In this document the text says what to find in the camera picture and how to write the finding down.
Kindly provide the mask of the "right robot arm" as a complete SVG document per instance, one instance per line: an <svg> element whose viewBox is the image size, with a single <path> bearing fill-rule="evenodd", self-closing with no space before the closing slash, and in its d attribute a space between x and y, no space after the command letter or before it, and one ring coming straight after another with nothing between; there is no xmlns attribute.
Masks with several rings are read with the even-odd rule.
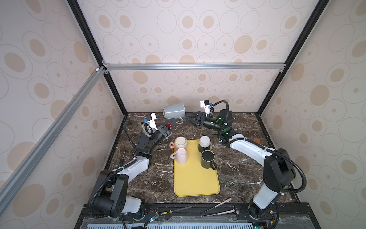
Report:
<svg viewBox="0 0 366 229"><path fill-rule="evenodd" d="M204 100L200 102L203 112L188 113L185 118L196 127L217 131L221 145L244 153L263 167L264 184L248 206L250 217L257 220L281 194L302 192L307 186L306 176L300 166L289 158L286 150L267 148L237 133L232 128L234 119L228 102L224 100L220 103L224 103L226 108L217 117L213 117L216 105Z"/></svg>

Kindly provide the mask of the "white speckled mug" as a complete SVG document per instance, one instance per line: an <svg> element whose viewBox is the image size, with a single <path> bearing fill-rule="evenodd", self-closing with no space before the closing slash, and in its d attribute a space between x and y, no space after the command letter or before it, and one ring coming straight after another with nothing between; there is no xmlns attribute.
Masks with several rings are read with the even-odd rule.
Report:
<svg viewBox="0 0 366 229"><path fill-rule="evenodd" d="M148 123L143 124L144 134L147 136L151 136L153 134L153 129L150 127Z"/></svg>

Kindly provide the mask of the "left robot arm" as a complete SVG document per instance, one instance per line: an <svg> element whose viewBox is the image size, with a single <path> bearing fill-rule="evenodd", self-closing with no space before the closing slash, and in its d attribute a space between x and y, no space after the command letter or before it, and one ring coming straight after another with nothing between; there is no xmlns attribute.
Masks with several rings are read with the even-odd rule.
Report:
<svg viewBox="0 0 366 229"><path fill-rule="evenodd" d="M112 217L122 214L144 215L144 201L127 195L128 184L152 164L153 150L173 133L176 119L172 118L158 126L151 135L139 135L132 142L135 149L133 160L114 170L103 170L98 175L88 201L88 212L93 218Z"/></svg>

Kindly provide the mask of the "pink mug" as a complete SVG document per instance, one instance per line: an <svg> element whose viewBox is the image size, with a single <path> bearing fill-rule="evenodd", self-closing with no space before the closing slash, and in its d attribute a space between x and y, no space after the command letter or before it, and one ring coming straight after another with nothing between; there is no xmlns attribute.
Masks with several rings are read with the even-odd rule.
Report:
<svg viewBox="0 0 366 229"><path fill-rule="evenodd" d="M170 155L170 158L175 159L176 163L178 163L179 165L184 165L188 161L188 154L186 149L179 148L176 152Z"/></svg>

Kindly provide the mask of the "white mug red inside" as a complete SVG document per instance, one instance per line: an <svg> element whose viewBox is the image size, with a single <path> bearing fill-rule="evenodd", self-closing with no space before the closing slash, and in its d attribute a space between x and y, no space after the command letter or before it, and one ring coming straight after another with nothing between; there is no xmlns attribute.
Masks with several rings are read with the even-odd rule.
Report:
<svg viewBox="0 0 366 229"><path fill-rule="evenodd" d="M166 126L169 130L172 128L172 125L171 125L171 124L169 124L169 123L168 123L168 124L166 124L165 126Z"/></svg>

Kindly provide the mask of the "grey mug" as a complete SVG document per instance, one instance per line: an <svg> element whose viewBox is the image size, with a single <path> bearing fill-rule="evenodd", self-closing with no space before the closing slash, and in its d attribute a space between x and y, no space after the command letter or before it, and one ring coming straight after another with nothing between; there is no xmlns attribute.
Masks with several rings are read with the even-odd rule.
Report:
<svg viewBox="0 0 366 229"><path fill-rule="evenodd" d="M185 106L183 103L173 104L163 108L163 116L167 119L178 119L176 124L181 125L185 117Z"/></svg>

